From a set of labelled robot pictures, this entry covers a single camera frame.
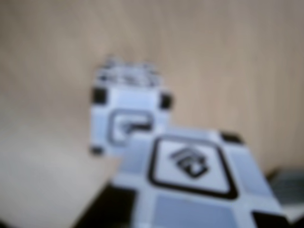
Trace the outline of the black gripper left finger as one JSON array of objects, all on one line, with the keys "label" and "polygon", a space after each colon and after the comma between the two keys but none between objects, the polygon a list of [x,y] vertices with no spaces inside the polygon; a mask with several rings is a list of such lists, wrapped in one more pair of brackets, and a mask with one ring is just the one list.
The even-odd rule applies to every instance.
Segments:
[{"label": "black gripper left finger", "polygon": [[76,228],[130,228],[138,191],[107,184],[77,220]]}]

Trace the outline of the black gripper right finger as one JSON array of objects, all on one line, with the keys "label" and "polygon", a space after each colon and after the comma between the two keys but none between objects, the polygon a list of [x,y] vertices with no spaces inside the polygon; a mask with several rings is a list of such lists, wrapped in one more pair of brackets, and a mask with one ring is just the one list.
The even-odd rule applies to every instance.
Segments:
[{"label": "black gripper right finger", "polygon": [[269,195],[266,205],[274,209],[304,205],[303,168],[276,168],[266,175]]}]

